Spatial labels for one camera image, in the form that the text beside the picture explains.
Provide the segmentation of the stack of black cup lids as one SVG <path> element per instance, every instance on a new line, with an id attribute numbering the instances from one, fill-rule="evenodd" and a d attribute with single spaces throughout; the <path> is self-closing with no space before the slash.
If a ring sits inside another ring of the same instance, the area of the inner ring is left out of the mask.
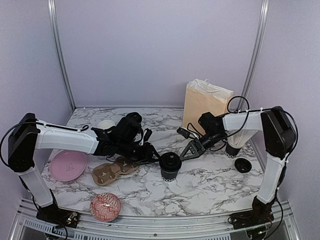
<path id="1" fill-rule="evenodd" d="M 237 158 L 234 162 L 236 170 L 242 174 L 248 173 L 252 169 L 252 164 L 245 158 Z"/>

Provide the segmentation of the brown paper takeout bag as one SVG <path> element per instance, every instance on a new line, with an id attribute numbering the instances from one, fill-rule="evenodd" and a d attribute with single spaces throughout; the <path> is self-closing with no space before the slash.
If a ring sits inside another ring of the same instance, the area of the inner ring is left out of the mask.
<path id="1" fill-rule="evenodd" d="M 233 97 L 232 90 L 213 85 L 207 79 L 194 79 L 187 83 L 185 91 L 182 127 L 191 123 L 197 131 L 205 131 L 198 123 L 202 114 L 210 112 L 219 116 L 227 112 L 227 104 Z"/>

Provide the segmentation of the stack of black paper cups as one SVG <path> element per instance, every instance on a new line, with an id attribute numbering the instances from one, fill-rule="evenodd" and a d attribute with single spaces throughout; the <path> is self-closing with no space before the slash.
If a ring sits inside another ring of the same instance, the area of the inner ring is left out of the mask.
<path id="1" fill-rule="evenodd" d="M 97 124 L 97 128 L 103 129 L 103 130 L 110 129 L 111 127 L 114 127 L 114 126 L 115 126 L 115 122 L 110 119 L 102 120 Z"/>

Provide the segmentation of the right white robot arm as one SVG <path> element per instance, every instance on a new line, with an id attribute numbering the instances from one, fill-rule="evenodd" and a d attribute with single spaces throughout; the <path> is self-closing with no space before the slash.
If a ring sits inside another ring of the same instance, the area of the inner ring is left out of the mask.
<path id="1" fill-rule="evenodd" d="M 274 106 L 219 116 L 206 112 L 198 122 L 205 134 L 187 144 L 180 155 L 181 161 L 196 159 L 219 141 L 244 130 L 263 134 L 266 166 L 260 189 L 247 214 L 252 224 L 260 223 L 276 200 L 278 188 L 285 176 L 287 160 L 298 143 L 298 127 L 294 118 L 281 106 Z"/>

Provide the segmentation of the black cup holding straws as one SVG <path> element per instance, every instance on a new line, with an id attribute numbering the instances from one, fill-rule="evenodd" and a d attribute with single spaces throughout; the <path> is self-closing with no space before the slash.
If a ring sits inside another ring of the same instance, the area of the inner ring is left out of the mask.
<path id="1" fill-rule="evenodd" d="M 241 149 L 242 149 L 241 147 L 240 148 L 233 147 L 227 142 L 224 153 L 228 158 L 233 159 L 239 154 Z"/>

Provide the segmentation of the white wrapped straws bundle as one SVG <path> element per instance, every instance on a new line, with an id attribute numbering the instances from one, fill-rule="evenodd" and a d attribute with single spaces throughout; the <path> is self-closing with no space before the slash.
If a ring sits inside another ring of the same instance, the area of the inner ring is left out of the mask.
<path id="1" fill-rule="evenodd" d="M 256 130 L 240 130 L 228 138 L 228 144 L 235 149 L 242 148 L 257 133 Z"/>

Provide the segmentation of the brown cardboard cup carrier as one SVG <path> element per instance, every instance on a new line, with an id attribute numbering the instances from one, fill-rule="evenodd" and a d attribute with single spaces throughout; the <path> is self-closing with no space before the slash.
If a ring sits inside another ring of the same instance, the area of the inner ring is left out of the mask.
<path id="1" fill-rule="evenodd" d="M 136 171 L 139 166 L 131 163 L 123 156 L 117 157 L 113 163 L 104 163 L 92 170 L 93 181 L 98 186 L 107 186 L 115 182 L 121 175 L 129 175 Z"/>

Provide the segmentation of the red patterned bowl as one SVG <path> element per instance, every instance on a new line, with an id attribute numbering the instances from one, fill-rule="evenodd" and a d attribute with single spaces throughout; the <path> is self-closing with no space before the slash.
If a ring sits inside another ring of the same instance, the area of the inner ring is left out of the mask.
<path id="1" fill-rule="evenodd" d="M 112 193 L 97 194 L 91 201 L 89 210 L 91 215 L 98 221 L 111 222 L 121 212 L 122 204 L 120 199 Z"/>

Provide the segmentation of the pink plastic plate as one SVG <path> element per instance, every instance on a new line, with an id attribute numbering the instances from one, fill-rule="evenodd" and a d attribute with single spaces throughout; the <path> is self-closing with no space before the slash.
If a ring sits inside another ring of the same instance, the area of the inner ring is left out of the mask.
<path id="1" fill-rule="evenodd" d="M 87 166 L 87 155 L 79 151 L 63 150 L 50 163 L 50 174 L 59 182 L 70 182 L 79 178 Z"/>

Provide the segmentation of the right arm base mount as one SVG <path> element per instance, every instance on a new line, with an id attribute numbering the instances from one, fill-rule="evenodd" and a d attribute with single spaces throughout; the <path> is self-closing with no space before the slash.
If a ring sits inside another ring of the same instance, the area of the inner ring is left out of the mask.
<path id="1" fill-rule="evenodd" d="M 247 210 L 232 213 L 227 221 L 233 226 L 234 230 L 238 230 L 265 223 L 272 223 L 273 220 L 274 215 L 271 211 L 267 212 L 266 214 L 254 216 L 252 210 Z"/>

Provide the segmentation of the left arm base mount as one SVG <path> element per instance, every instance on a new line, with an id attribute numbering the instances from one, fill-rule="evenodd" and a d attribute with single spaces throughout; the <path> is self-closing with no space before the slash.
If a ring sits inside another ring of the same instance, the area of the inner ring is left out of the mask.
<path id="1" fill-rule="evenodd" d="M 77 211 L 60 208 L 55 199 L 46 207 L 37 207 L 37 219 L 59 226 L 75 229 L 78 226 L 79 217 L 80 214 Z"/>

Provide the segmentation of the aluminium front frame rail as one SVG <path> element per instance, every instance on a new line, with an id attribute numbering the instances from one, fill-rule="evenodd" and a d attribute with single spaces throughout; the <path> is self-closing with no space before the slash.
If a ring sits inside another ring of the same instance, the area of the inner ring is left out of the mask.
<path id="1" fill-rule="evenodd" d="M 198 216 L 125 216 L 111 222 L 81 211 L 70 240 L 252 240 L 262 232 L 269 240 L 299 240 L 298 227 L 287 201 L 274 204 L 272 223 L 234 229 L 230 213 Z"/>

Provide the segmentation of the right aluminium corner post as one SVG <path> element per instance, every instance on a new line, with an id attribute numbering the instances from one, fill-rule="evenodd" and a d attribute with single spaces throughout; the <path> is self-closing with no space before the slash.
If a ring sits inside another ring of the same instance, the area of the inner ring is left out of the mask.
<path id="1" fill-rule="evenodd" d="M 253 83 L 253 78 L 255 74 L 255 69 L 258 61 L 258 57 L 263 45 L 263 40 L 265 36 L 265 30 L 266 30 L 266 24 L 267 24 L 267 18 L 268 18 L 268 12 L 269 12 L 269 5 L 270 1 L 269 0 L 262 0 L 261 1 L 261 8 L 260 8 L 260 13 L 259 13 L 259 20 L 258 20 L 258 25 L 257 25 L 257 31 L 256 31 L 256 36 L 254 40 L 254 45 L 253 45 L 253 51 L 248 67 L 248 71 L 246 74 L 244 86 L 242 89 L 241 95 L 245 98 L 248 97 L 249 91 L 251 84 Z"/>

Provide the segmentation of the aluminium corner post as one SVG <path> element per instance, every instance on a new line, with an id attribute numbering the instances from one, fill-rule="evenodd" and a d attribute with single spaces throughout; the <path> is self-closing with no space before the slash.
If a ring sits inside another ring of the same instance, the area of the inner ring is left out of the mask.
<path id="1" fill-rule="evenodd" d="M 268 18 L 268 12 L 269 12 L 269 5 L 270 1 L 269 0 L 262 0 L 261 1 L 261 8 L 260 8 L 260 13 L 259 13 L 259 20 L 258 20 L 258 25 L 257 25 L 257 31 L 256 31 L 256 36 L 254 40 L 254 45 L 253 45 L 253 51 L 248 67 L 248 71 L 246 74 L 244 86 L 242 89 L 241 95 L 245 98 L 248 97 L 249 91 L 251 84 L 253 83 L 253 78 L 255 74 L 255 69 L 258 61 L 258 57 L 263 45 L 263 40 L 265 36 L 265 30 L 266 30 L 266 24 L 267 24 L 267 18 Z"/>
<path id="2" fill-rule="evenodd" d="M 52 30 L 52 37 L 53 37 L 55 52 L 57 55 L 57 61 L 58 61 L 58 65 L 59 65 L 59 69 L 62 77 L 63 86 L 65 88 L 69 106 L 71 110 L 74 111 L 76 109 L 76 103 L 72 93 L 69 76 L 67 73 L 67 68 L 64 60 L 64 55 L 63 55 L 63 49 L 62 49 L 61 38 L 59 33 L 58 16 L 56 11 L 56 1 L 48 0 L 47 3 L 48 3 L 50 25 Z"/>

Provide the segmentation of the left aluminium corner post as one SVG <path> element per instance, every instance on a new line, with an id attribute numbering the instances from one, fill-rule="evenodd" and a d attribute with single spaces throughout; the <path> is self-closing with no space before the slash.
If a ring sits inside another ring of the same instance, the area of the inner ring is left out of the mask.
<path id="1" fill-rule="evenodd" d="M 72 93 L 69 76 L 67 73 L 67 68 L 64 60 L 64 55 L 63 55 L 63 49 L 62 49 L 61 38 L 59 33 L 58 16 L 56 11 L 56 1 L 48 0 L 47 3 L 48 3 L 50 25 L 52 30 L 52 37 L 53 37 L 55 52 L 57 55 L 57 61 L 58 61 L 58 65 L 59 65 L 59 69 L 62 77 L 63 86 L 65 88 L 69 106 L 71 110 L 74 111 L 76 109 L 76 103 Z"/>

